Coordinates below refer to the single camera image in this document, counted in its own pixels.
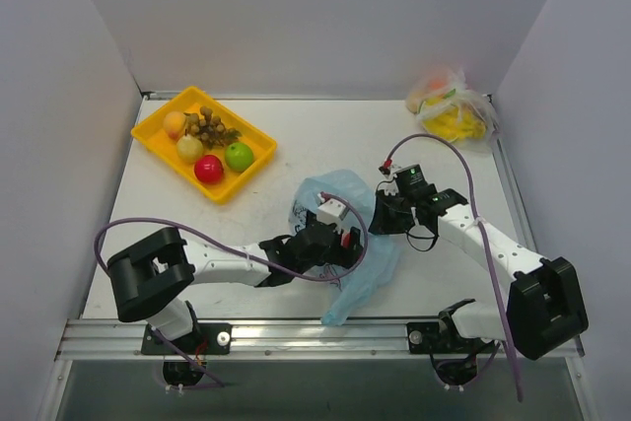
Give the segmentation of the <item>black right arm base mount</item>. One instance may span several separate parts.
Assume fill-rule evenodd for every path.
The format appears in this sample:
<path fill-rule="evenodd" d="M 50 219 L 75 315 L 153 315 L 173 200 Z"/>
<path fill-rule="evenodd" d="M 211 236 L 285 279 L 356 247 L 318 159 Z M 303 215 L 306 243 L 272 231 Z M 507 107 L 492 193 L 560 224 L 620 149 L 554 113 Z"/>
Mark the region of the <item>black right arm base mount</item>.
<path fill-rule="evenodd" d="M 408 351 L 415 355 L 468 356 L 476 353 L 490 353 L 495 342 L 482 338 L 464 338 L 457 331 L 453 321 L 456 310 L 467 308 L 474 299 L 461 300 L 437 316 L 406 324 Z"/>

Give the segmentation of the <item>green apple fruit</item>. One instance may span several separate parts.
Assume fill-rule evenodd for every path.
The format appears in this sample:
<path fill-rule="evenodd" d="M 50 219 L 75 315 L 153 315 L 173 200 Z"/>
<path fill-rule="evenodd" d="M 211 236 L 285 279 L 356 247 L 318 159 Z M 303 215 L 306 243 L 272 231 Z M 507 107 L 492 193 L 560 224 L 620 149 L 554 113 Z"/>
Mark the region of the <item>green apple fruit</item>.
<path fill-rule="evenodd" d="M 232 143 L 225 150 L 226 164 L 236 173 L 242 173 L 247 170 L 253 164 L 254 160 L 254 153 L 245 143 Z"/>

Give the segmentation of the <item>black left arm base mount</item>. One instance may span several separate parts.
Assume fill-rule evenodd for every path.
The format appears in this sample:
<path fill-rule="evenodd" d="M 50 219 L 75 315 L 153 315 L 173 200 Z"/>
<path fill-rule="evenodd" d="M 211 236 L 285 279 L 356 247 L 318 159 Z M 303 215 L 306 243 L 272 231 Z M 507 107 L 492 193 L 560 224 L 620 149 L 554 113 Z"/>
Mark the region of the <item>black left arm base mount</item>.
<path fill-rule="evenodd" d="M 228 355 L 233 326 L 227 322 L 200 322 L 190 302 L 174 300 L 148 319 L 141 353 L 171 355 L 172 350 L 155 332 L 189 356 Z"/>

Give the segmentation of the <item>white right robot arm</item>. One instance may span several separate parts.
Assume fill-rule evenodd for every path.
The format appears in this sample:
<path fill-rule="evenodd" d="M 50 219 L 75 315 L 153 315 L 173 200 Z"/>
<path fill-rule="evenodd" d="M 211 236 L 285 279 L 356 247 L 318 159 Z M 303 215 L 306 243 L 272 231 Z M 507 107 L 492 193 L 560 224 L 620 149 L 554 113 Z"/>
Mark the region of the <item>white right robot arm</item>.
<path fill-rule="evenodd" d="M 518 244 L 473 215 L 467 199 L 453 189 L 440 191 L 413 165 L 380 168 L 386 185 L 376 191 L 370 225 L 374 235 L 405 235 L 423 228 L 430 239 L 458 247 L 486 269 L 505 307 L 473 299 L 439 314 L 440 344 L 458 351 L 471 339 L 507 341 L 530 360 L 585 332 L 589 320 L 575 267 L 567 259 L 548 259 Z"/>

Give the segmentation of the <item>red round fruit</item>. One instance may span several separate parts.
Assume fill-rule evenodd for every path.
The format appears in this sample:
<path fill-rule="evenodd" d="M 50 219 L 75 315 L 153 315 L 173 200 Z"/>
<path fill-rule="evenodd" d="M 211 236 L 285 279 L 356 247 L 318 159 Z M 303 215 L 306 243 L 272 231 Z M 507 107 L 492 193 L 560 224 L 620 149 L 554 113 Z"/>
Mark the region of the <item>red round fruit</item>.
<path fill-rule="evenodd" d="M 215 155 L 205 155 L 193 166 L 196 179 L 204 184 L 216 184 L 223 180 L 225 172 L 221 160 Z"/>

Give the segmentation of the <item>yellow lemon fruit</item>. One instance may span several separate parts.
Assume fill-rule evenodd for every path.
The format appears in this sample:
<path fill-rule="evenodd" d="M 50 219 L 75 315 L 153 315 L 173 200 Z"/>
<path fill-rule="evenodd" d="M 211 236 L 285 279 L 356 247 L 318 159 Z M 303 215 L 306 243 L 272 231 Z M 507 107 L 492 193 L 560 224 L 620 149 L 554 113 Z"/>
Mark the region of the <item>yellow lemon fruit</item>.
<path fill-rule="evenodd" d="M 194 164 L 204 155 L 204 145 L 192 135 L 184 135 L 176 142 L 178 157 L 187 164 Z"/>

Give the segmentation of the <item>orange peach fruit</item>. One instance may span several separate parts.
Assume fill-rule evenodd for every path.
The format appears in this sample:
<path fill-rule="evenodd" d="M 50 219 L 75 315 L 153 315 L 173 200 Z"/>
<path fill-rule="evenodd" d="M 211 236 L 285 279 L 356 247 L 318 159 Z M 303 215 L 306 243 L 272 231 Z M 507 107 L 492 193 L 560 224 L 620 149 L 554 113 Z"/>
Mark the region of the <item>orange peach fruit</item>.
<path fill-rule="evenodd" d="M 163 130 L 167 136 L 177 141 L 185 132 L 187 116 L 181 111 L 167 113 L 163 120 Z"/>

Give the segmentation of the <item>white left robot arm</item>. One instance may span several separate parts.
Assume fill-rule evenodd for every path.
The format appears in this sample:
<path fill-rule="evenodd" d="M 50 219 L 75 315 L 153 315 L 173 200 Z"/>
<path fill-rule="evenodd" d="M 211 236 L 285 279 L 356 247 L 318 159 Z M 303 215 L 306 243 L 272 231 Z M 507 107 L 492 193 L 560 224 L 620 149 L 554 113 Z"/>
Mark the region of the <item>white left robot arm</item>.
<path fill-rule="evenodd" d="M 234 283 L 275 288 L 295 279 L 311 281 L 311 270 L 326 264 L 352 272 L 368 243 L 365 224 L 348 226 L 322 211 L 309 213 L 295 235 L 249 246 L 225 246 L 184 225 L 161 225 L 111 256 L 105 268 L 119 321 L 147 321 L 177 353 L 190 352 L 199 341 L 194 310 L 179 297 L 187 287 Z"/>

